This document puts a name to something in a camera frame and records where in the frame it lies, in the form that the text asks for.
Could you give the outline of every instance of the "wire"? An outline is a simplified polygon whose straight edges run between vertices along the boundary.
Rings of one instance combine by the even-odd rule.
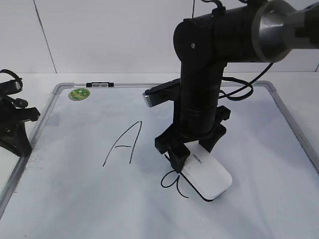
[[[263,75],[265,75],[266,72],[268,72],[269,69],[270,69],[273,65],[274,65],[273,63],[269,64],[269,65],[266,67],[266,69],[265,69],[262,73],[260,73],[260,74],[259,74],[254,80],[252,80],[251,82],[247,82],[247,81],[240,80],[240,79],[233,78],[233,77],[223,77],[222,79],[223,79],[224,81],[235,82],[235,83],[242,84],[242,85],[244,85],[244,86],[241,87],[241,88],[239,88],[238,90],[233,91],[233,92],[228,93],[228,94],[226,94],[224,91],[220,90],[220,93],[222,93],[223,96],[220,96],[219,99],[227,98],[227,99],[229,99],[229,100],[231,100],[231,101],[242,101],[242,100],[244,100],[244,99],[250,97],[250,96],[253,94],[253,92],[254,92],[253,84],[254,84],[256,81],[258,81]],[[232,95],[234,95],[234,94],[236,94],[236,93],[238,93],[238,92],[241,92],[241,91],[243,91],[244,89],[246,89],[246,88],[248,88],[248,87],[250,88],[250,91],[249,91],[248,93],[244,94],[243,96],[232,97]]]
[[[213,2],[217,5],[218,8],[222,8],[223,4],[221,3],[220,0],[201,0],[202,2]]]

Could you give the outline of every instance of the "black plastic bracket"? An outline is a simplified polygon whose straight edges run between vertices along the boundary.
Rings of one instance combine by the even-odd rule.
[[[26,136],[27,121],[37,121],[40,113],[36,108],[24,109],[28,103],[22,99],[12,99],[8,95],[22,90],[22,79],[9,70],[2,70],[15,79],[0,84],[0,147],[17,156],[31,154],[31,145]]]
[[[168,100],[174,101],[174,118],[178,117],[180,80],[176,79],[148,89],[144,93],[149,107],[156,106]],[[220,106],[216,110],[215,121],[210,133],[206,135],[184,135],[181,133],[178,122],[173,122],[167,130],[155,139],[155,147],[161,153],[168,153],[172,168],[180,173],[184,167],[186,159],[190,156],[189,149],[184,145],[188,142],[199,141],[208,152],[211,152],[218,140],[226,133],[226,128],[221,124],[223,120],[228,120],[230,110],[225,106]]]

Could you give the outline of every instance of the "black marker drawing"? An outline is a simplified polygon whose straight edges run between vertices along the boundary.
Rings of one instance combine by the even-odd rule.
[[[165,179],[168,175],[170,175],[171,173],[173,173],[173,172],[175,172],[175,170],[173,170],[173,171],[168,172],[167,174],[165,174],[165,176],[164,176],[164,177],[161,179],[161,181],[160,181],[160,185],[161,185],[163,188],[170,188],[171,186],[174,185],[174,183],[176,183],[176,189],[177,189],[178,193],[179,193],[182,197],[184,197],[184,198],[189,198],[189,197],[185,196],[183,193],[181,193],[181,191],[179,190],[178,182],[179,182],[180,175],[178,175],[177,178],[176,178],[171,184],[169,184],[168,186],[163,185],[164,179]]]
[[[127,146],[127,145],[119,145],[119,146],[115,146],[114,148],[119,148],[119,147],[132,148],[132,146]]]
[[[133,158],[133,153],[134,153],[134,149],[135,149],[135,145],[138,141],[138,138],[140,136],[140,132],[141,132],[141,129],[142,129],[142,121],[137,121],[135,124],[133,124],[131,127],[129,127],[123,134],[121,134],[121,136],[115,141],[115,143],[113,144],[113,146],[111,147],[108,155],[106,156],[106,159],[103,163],[103,167],[105,166],[106,164],[106,161],[108,159],[108,157],[110,156],[111,154],[111,151],[112,149],[114,148],[115,144],[123,137],[124,134],[126,134],[131,128],[133,128],[135,125],[137,125],[138,123],[140,123],[140,129],[139,129],[139,132],[138,132],[138,135],[136,136],[136,139],[135,139],[135,142],[134,142],[134,145],[133,145],[133,148],[132,148],[132,152],[131,152],[131,157],[130,157],[130,163],[132,162],[132,158]],[[117,147],[131,147],[131,146],[127,146],[127,145],[119,145],[119,146],[116,146],[115,148]]]

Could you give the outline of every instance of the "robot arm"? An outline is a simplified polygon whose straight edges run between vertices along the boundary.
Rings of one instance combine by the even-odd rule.
[[[174,101],[173,123],[155,146],[168,153],[177,173],[190,155],[185,143],[199,141],[211,152],[226,133],[221,122],[230,110],[217,103],[228,62],[274,63],[292,49],[319,48],[319,3],[297,11],[283,0],[248,0],[247,6],[226,10],[211,1],[217,4],[212,13],[185,19],[175,30],[180,79],[144,93],[149,107]]]

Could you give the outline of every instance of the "whiteboard eraser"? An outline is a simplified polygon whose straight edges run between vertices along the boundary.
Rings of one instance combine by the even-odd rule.
[[[186,143],[190,156],[181,175],[207,202],[224,193],[232,184],[229,172],[198,142]]]

